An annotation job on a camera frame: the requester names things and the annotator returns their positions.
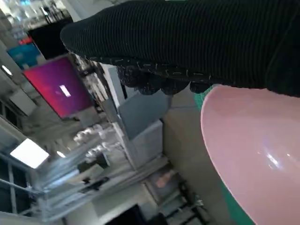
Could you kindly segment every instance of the pink bowl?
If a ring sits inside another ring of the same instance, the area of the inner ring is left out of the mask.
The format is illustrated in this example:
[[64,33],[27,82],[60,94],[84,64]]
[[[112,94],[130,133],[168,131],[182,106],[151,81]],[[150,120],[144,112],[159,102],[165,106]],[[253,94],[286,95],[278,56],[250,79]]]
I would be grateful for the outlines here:
[[201,128],[220,177],[256,224],[300,224],[300,98],[217,86]]

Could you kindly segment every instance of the store display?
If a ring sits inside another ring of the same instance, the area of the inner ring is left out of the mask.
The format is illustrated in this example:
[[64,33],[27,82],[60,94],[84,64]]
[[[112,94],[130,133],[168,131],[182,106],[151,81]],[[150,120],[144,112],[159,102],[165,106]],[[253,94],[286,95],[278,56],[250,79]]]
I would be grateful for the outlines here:
[[61,118],[93,106],[68,56],[32,67],[23,73]]

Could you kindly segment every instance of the ceiling light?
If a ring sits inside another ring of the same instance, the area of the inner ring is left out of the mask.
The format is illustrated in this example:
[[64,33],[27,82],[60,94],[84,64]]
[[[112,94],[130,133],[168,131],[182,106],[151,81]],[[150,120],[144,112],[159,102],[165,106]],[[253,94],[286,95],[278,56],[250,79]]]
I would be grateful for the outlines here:
[[16,147],[10,155],[33,169],[41,165],[49,156],[45,150],[29,138]]
[[60,157],[62,157],[62,158],[65,158],[66,156],[62,153],[62,152],[60,152],[60,151],[57,151],[56,152]]
[[2,69],[7,73],[7,74],[9,74],[9,75],[13,75],[12,73],[11,73],[11,71],[6,67],[6,66],[4,66],[4,65],[2,65]]

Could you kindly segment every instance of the black panel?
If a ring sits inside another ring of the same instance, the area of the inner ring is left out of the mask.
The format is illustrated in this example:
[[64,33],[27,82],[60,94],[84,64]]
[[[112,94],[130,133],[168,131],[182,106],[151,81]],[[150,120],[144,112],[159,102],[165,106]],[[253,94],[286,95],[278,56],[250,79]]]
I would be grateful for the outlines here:
[[12,124],[14,124],[15,126],[17,126],[18,125],[17,115],[7,107],[5,107],[5,113],[6,113],[6,119]]
[[32,37],[34,44],[45,59],[53,59],[68,53],[68,50],[60,40],[60,31],[64,26],[72,22],[71,17],[66,18],[34,30],[29,30],[28,35]]

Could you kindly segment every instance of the monitor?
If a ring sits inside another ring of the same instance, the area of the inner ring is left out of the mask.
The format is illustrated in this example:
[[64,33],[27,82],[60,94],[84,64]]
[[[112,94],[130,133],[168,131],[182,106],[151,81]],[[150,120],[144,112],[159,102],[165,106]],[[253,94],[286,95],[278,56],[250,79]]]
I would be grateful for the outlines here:
[[29,68],[23,73],[61,118],[93,106],[87,89],[67,55]]

